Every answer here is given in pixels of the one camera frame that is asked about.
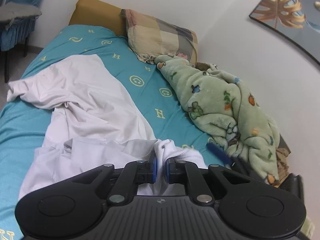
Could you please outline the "white garment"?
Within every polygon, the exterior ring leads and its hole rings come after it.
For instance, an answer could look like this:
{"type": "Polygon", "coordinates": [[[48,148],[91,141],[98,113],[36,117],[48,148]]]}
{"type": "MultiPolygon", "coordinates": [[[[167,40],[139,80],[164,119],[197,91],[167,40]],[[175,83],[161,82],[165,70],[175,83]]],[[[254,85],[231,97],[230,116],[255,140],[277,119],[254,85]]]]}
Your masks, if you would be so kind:
{"type": "Polygon", "coordinates": [[[151,153],[157,158],[156,182],[140,185],[138,194],[182,194],[180,185],[165,181],[165,162],[175,158],[206,167],[199,151],[155,137],[126,88],[98,55],[70,56],[34,76],[10,82],[7,100],[16,98],[52,110],[20,197],[104,164],[123,168],[147,160],[151,153]]]}

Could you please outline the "plaid pillow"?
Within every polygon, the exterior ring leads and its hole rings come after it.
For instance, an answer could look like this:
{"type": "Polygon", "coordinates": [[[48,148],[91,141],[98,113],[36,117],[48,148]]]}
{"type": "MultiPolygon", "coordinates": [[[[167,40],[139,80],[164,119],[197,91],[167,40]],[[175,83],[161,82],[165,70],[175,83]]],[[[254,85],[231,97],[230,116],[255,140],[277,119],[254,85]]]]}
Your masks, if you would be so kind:
{"type": "Polygon", "coordinates": [[[154,64],[159,55],[178,56],[197,63],[198,40],[196,34],[159,18],[123,9],[128,44],[142,62],[154,64]]]}

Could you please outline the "green fleece blanket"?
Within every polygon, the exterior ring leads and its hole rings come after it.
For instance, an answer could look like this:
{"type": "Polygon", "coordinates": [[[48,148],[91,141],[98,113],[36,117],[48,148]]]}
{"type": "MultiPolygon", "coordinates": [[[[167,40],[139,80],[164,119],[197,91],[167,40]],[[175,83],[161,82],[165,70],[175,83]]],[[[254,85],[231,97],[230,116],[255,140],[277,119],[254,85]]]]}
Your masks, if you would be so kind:
{"type": "Polygon", "coordinates": [[[159,55],[155,64],[194,125],[225,155],[244,159],[269,185],[287,178],[286,160],[277,155],[277,124],[244,81],[214,64],[192,65],[178,56],[159,55]]]}

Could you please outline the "blue covered chair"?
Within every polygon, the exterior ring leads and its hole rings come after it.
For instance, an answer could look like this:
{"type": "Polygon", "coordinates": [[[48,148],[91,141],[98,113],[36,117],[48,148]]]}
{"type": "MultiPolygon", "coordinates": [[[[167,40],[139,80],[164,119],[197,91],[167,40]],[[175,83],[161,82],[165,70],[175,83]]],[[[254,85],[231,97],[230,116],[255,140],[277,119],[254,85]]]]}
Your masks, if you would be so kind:
{"type": "Polygon", "coordinates": [[[8,51],[24,41],[23,56],[27,56],[30,34],[42,15],[42,0],[5,0],[1,5],[1,53],[4,54],[4,82],[9,81],[8,51]]]}

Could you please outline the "gold leaf wall painting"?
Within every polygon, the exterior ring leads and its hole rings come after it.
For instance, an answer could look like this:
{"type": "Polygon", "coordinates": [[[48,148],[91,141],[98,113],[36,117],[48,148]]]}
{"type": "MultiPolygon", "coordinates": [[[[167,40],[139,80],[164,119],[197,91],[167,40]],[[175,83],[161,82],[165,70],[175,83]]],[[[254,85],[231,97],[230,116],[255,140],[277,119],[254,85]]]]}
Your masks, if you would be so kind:
{"type": "Polygon", "coordinates": [[[261,0],[249,18],[285,37],[319,63],[319,0],[261,0]]]}

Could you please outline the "teal patterned bed sheet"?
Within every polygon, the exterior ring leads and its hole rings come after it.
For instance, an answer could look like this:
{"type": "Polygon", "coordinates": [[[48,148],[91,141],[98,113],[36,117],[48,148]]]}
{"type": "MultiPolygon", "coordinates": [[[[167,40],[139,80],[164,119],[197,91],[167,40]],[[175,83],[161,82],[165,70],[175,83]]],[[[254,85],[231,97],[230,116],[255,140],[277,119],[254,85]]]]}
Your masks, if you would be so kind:
{"type": "Polygon", "coordinates": [[[20,239],[17,202],[103,164],[145,159],[152,148],[218,163],[209,135],[182,109],[153,65],[103,27],[65,27],[9,83],[1,111],[1,239],[20,239]]]}

